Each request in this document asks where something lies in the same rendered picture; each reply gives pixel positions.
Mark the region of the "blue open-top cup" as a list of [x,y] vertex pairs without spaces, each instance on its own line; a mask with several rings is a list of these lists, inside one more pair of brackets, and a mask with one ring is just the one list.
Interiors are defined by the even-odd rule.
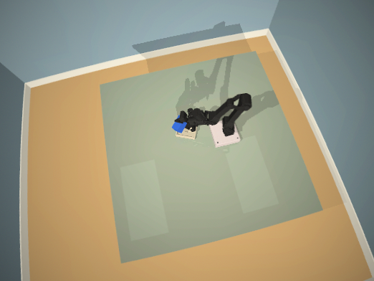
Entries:
[[179,133],[182,133],[183,132],[183,129],[185,128],[185,126],[186,126],[186,122],[183,122],[183,124],[182,123],[177,123],[177,122],[175,122],[174,124],[173,124],[173,126],[172,126],[172,129],[174,129],[175,131],[177,131],[177,132],[179,132]]

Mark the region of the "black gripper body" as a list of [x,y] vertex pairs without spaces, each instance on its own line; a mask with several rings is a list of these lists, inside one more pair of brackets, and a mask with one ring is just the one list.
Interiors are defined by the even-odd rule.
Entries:
[[194,132],[196,130],[196,127],[198,127],[197,121],[194,117],[187,118],[187,114],[184,111],[181,111],[179,120],[181,122],[186,122],[189,126],[191,132]]

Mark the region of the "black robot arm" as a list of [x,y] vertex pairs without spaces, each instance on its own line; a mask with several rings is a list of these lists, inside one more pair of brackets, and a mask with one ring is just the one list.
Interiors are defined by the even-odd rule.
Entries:
[[[234,105],[234,102],[237,100],[239,100],[238,104]],[[203,110],[199,108],[189,108],[188,118],[194,117],[198,125],[216,125],[225,113],[230,109],[234,109],[230,116],[224,116],[223,118],[223,133],[225,136],[230,136],[234,135],[236,119],[244,110],[249,110],[251,108],[251,95],[244,93],[227,99],[227,101],[215,111],[205,110],[205,112],[203,112]]]

